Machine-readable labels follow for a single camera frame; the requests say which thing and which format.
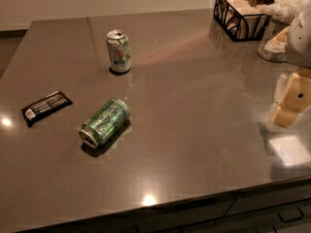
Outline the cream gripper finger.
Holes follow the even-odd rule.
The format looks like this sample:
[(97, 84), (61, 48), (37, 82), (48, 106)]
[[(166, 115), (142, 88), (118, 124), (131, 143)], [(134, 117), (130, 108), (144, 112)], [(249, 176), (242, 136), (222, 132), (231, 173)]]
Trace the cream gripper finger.
[(268, 116), (270, 129), (290, 128), (311, 105), (311, 70), (282, 74)]

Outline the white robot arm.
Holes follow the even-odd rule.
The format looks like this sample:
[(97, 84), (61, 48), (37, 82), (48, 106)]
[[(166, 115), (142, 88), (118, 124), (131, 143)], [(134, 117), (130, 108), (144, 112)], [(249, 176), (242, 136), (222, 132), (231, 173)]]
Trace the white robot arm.
[(290, 128), (311, 105), (311, 4), (307, 3), (290, 25), (286, 41), (287, 61), (299, 67), (277, 82), (266, 128), (282, 132)]

